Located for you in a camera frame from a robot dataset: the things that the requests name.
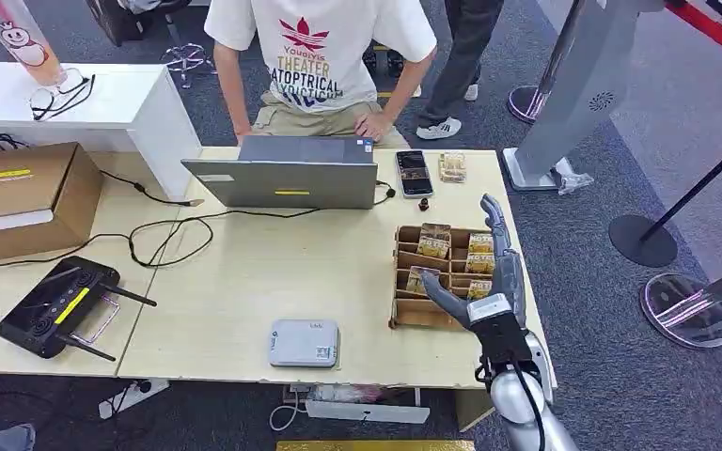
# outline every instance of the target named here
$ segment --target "robotic arm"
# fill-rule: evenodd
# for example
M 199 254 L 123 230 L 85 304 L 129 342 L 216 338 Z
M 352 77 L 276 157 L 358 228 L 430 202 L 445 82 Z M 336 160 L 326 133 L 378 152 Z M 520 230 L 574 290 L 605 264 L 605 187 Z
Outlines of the robotic arm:
M 572 437 L 549 409 L 552 383 L 546 352 L 526 329 L 525 287 L 521 256 L 510 249 L 502 210 L 489 195 L 480 206 L 494 237 L 494 281 L 489 296 L 469 303 L 444 289 L 438 277 L 422 272 L 428 296 L 482 345 L 475 372 L 485 383 L 517 451 L 578 451 Z

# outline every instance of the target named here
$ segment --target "white power bank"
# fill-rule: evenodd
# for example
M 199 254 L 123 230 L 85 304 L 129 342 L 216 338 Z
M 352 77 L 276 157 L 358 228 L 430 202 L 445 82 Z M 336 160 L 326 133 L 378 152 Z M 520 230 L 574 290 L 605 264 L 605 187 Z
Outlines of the white power bank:
M 270 332 L 270 365 L 331 367 L 338 356 L 338 326 L 330 319 L 279 319 Z

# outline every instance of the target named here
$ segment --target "person's hand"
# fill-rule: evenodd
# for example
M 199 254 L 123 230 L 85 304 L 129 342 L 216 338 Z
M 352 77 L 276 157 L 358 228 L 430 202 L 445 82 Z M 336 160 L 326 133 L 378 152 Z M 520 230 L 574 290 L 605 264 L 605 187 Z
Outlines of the person's hand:
M 355 120 L 355 134 L 380 141 L 388 134 L 394 121 L 384 113 L 365 113 Z

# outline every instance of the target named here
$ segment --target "laptop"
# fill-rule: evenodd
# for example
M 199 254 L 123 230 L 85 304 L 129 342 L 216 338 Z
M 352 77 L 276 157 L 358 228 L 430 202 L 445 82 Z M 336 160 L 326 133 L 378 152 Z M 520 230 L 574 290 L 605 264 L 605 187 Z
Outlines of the laptop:
M 181 160 L 226 207 L 371 209 L 378 165 L 357 136 L 261 136 L 237 160 Z

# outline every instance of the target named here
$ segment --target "red logo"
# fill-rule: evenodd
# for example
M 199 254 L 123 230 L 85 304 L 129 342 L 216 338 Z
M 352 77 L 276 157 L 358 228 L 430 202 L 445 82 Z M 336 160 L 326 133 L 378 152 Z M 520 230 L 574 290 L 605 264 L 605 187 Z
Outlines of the red logo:
M 327 31 L 321 31 L 320 33 L 311 34 L 311 30 L 308 28 L 306 19 L 301 17 L 297 23 L 297 29 L 294 29 L 291 25 L 284 21 L 280 21 L 281 26 L 284 27 L 283 37 L 294 42 L 295 47 L 306 47 L 311 52 L 318 49 L 323 49 L 325 46 L 320 45 L 325 38 L 328 37 Z

